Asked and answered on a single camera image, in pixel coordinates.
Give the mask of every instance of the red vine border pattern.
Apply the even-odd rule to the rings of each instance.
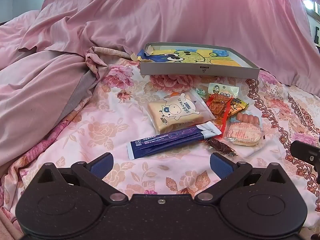
[[[300,161],[291,156],[290,153],[290,144],[291,141],[289,139],[289,133],[284,130],[283,127],[279,125],[274,113],[266,107],[263,100],[261,99],[259,92],[259,81],[256,79],[247,79],[246,83],[249,86],[248,97],[255,101],[254,106],[258,108],[262,112],[262,118],[267,118],[271,122],[271,128],[278,128],[281,136],[279,137],[279,141],[286,149],[286,157],[285,159],[291,162],[293,165],[297,167],[297,175],[304,177],[307,180],[307,189],[313,193],[318,199],[316,200],[316,208],[315,211],[320,212],[320,194],[319,194],[319,185],[316,183],[316,176],[312,174],[312,166],[308,163]],[[311,115],[307,113],[306,110],[299,107],[299,105],[293,100],[293,98],[288,94],[289,103],[292,104],[292,108],[294,113],[299,117],[301,123],[308,128],[310,131],[319,133],[320,129],[315,128],[313,124],[313,120]]]

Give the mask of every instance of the screw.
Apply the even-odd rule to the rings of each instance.
[[[123,201],[125,199],[125,194],[113,193],[110,195],[110,199],[113,201]]]
[[[207,193],[207,192],[203,192],[198,194],[198,199],[202,200],[202,201],[209,201],[213,199],[212,194]]]

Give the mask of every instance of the floral bed sheet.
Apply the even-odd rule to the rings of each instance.
[[[103,57],[93,54],[91,51],[91,57],[87,57],[87,64],[91,67],[100,65],[103,60]],[[319,146],[318,97],[296,86],[282,85],[263,70],[258,80],[142,76],[139,65],[124,58],[109,65],[109,69],[92,97],[84,99],[68,120],[49,135],[51,141],[43,147],[45,151],[37,158],[37,155],[23,155],[19,163],[9,169],[9,183],[5,183],[5,177],[2,178],[0,201],[3,201],[2,210],[11,221],[14,221],[15,206],[23,190],[45,162],[53,162],[58,168],[70,167],[74,162],[90,162],[105,152],[111,152],[114,166],[103,180],[129,197],[135,193],[190,193],[194,196],[218,182],[220,179],[209,164],[212,150],[205,143],[194,143],[132,161],[126,148],[129,141],[155,134],[149,117],[143,111],[143,103],[192,87],[205,89],[210,82],[215,82],[239,87],[239,98],[248,102],[248,110],[263,120],[265,139],[254,147],[229,144],[238,154],[232,160],[245,160],[254,167],[266,167],[270,162],[280,163],[308,206],[305,226],[316,228],[320,215],[316,174],[309,164],[291,157],[289,147],[294,140]]]

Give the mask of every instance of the dark brown wrapped snack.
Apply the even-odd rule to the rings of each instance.
[[[210,147],[214,148],[215,150],[217,150],[218,152],[221,152],[224,155],[231,156],[231,157],[237,156],[237,154],[232,148],[230,148],[225,143],[222,143],[213,137],[206,139],[205,142],[209,144]]]

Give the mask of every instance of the light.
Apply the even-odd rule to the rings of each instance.
[[[309,10],[313,10],[313,3],[310,0],[303,0],[305,7]]]

